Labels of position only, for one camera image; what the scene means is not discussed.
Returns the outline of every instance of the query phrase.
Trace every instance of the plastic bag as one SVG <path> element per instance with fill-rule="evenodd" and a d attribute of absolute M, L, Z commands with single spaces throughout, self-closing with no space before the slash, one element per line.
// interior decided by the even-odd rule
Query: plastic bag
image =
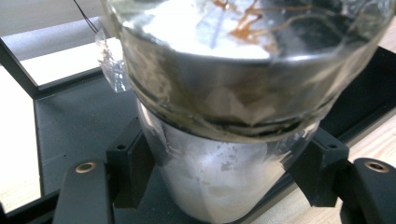
<path fill-rule="evenodd" d="M 122 46 L 118 39 L 107 40 L 101 29 L 95 36 L 99 48 L 98 62 L 114 92 L 128 91 L 132 88 L 122 56 Z"/>

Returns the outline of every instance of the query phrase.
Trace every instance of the black holder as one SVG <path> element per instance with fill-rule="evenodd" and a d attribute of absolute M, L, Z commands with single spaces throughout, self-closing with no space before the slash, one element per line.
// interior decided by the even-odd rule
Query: black holder
<path fill-rule="evenodd" d="M 154 159 L 142 133 L 125 142 L 124 136 L 130 132 L 126 129 L 116 147 L 107 151 L 108 170 L 100 160 L 69 168 L 54 208 L 53 224 L 114 223 L 112 204 L 138 209 Z M 345 224 L 396 223 L 396 169 L 373 159 L 357 159 L 352 164 L 347 155 L 344 144 L 319 129 L 288 174 L 312 206 L 333 207 L 340 197 L 344 201 L 340 216 Z M 1 218 L 2 223 L 13 223 L 12 217 L 2 214 Z"/>
<path fill-rule="evenodd" d="M 332 111 L 320 123 L 320 127 L 343 143 L 353 143 L 381 124 L 396 106 L 395 60 L 396 54 L 378 48 L 368 66 L 343 91 Z M 137 122 L 134 93 L 132 91 L 114 93 L 106 83 L 100 69 L 93 69 L 43 86 L 37 86 L 1 39 L 0 64 L 20 83 L 34 102 L 40 183 L 43 195 L 40 199 L 8 214 L 0 213 L 0 223 L 28 223 L 30 221 L 51 223 L 53 214 L 57 210 L 56 203 L 59 198 L 59 189 L 63 188 L 64 185 L 64 174 L 70 167 L 76 168 L 76 164 L 80 164 L 81 161 L 96 160 L 102 161 L 108 168 L 106 169 L 106 176 L 110 178 L 108 197 L 111 202 L 116 203 L 116 206 L 110 208 L 113 209 L 111 214 L 114 215 L 116 222 L 200 223 L 188 217 L 176 207 L 155 167 L 152 172 L 147 169 L 148 173 L 151 172 L 151 176 L 147 183 L 146 193 L 142 198 L 140 198 L 143 194 L 142 191 L 134 191 L 125 192 L 128 197 L 135 198 L 134 201 L 122 202 L 117 200 L 117 192 L 122 194 L 124 189 L 128 189 L 125 187 L 132 186 L 137 177 L 133 176 L 132 173 L 125 172 L 129 175 L 125 177 L 128 181 L 126 183 L 120 181 L 123 177 L 119 177 L 121 172 L 116 171 L 118 169 L 116 166 L 123 163 L 124 167 L 137 169 L 134 166 L 135 161 L 131 161 L 132 154 L 125 151 L 129 151 L 128 148 L 134 146 L 134 143 L 139 146 L 143 144 L 141 143 L 142 140 L 133 136 L 133 134 L 138 135 L 140 132 L 139 125 L 128 125 L 133 121 Z M 132 135 L 130 135 L 132 137 L 129 139 L 130 142 L 132 141 L 131 145 L 124 142 L 114 142 L 114 139 L 122 135 L 122 130 L 128 129 L 127 126 L 133 129 L 131 131 Z M 117 150 L 120 150 L 118 146 L 126 146 L 126 149 L 118 152 Z M 306 154 L 309 154 L 309 148 L 305 151 Z M 111 156 L 106 152 L 109 150 L 113 150 L 115 154 L 122 154 L 129 159 L 121 158 L 114 163 L 113 159 L 108 160 Z M 333 161 L 333 155 L 328 156 L 324 152 L 320 152 L 318 149 L 314 150 L 313 155 L 321 158 L 320 163 L 314 165 L 324 164 L 323 166 L 327 168 L 312 174 L 315 176 L 315 182 L 310 187 L 315 186 L 315 189 L 305 190 L 305 195 L 308 199 L 313 199 L 311 202 L 313 205 L 316 203 L 330 205 L 334 202 L 334 194 L 339 195 L 340 198 L 345 200 L 343 214 L 346 211 L 345 214 L 355 214 L 350 217 L 363 217 L 361 214 L 364 212 L 364 206 L 361 205 L 362 202 L 358 202 L 358 197 L 351 197 L 350 195 L 353 194 L 343 193 L 333 186 L 332 189 L 322 188 L 329 187 L 332 182 L 324 176 L 332 176 L 334 172 L 336 172 L 336 175 L 333 182 L 345 183 L 345 187 L 341 187 L 341 189 L 355 190 L 353 188 L 356 188 L 352 188 L 353 185 L 347 181 L 339 180 L 342 179 L 342 175 L 339 174 L 345 174 L 345 179 L 349 180 L 351 174 L 356 173 L 352 172 L 356 170 L 356 168 L 353 168 L 355 166 L 348 163 L 343 164 L 344 156 L 338 157 L 340 156 L 338 155 Z M 333 166 L 332 162 L 340 162 L 344 168 Z M 372 166 L 376 168 L 381 165 L 388 167 L 380 161 L 377 163 L 379 165 Z M 294 178 L 298 183 L 299 180 L 295 174 Z M 147 179 L 142 178 L 141 181 L 138 188 L 144 187 Z M 236 223 L 246 223 L 261 215 L 295 188 L 291 175 L 282 176 L 258 205 L 245 217 L 237 220 Z M 140 204 L 137 210 L 117 208 L 136 207 L 136 202 L 139 202 L 139 200 Z"/>

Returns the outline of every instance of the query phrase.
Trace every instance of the black rod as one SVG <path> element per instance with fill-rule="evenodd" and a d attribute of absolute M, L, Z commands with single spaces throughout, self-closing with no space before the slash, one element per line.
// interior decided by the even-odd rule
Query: black rod
<path fill-rule="evenodd" d="M 2 64 L 9 74 L 21 85 L 21 87 L 33 99 L 40 94 L 35 81 L 30 77 L 29 73 L 21 65 L 20 61 L 15 57 L 12 51 L 0 38 L 0 64 Z"/>

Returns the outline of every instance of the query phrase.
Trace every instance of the wire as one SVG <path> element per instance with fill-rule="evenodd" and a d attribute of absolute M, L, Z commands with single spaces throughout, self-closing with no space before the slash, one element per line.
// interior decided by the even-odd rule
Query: wire
<path fill-rule="evenodd" d="M 79 4 L 77 3 L 76 0 L 73 0 L 76 3 L 76 6 L 78 7 L 79 12 L 81 12 L 82 17 L 84 18 L 84 20 L 88 23 L 88 25 L 90 26 L 91 30 L 93 30 L 94 33 L 98 33 L 99 30 L 95 27 L 95 25 L 90 21 L 90 19 L 85 15 L 84 11 L 81 9 L 81 7 L 79 6 Z"/>

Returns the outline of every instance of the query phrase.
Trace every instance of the metal screw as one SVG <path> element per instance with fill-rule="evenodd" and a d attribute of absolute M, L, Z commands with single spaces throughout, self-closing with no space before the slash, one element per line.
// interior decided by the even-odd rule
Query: metal screw
<path fill-rule="evenodd" d="M 376 161 L 367 161 L 364 163 L 367 168 L 374 170 L 379 173 L 387 173 L 389 172 L 389 168 L 386 165 L 383 165 Z"/>
<path fill-rule="evenodd" d="M 84 162 L 76 167 L 76 172 L 79 174 L 88 173 L 96 168 L 96 163 L 92 161 Z"/>

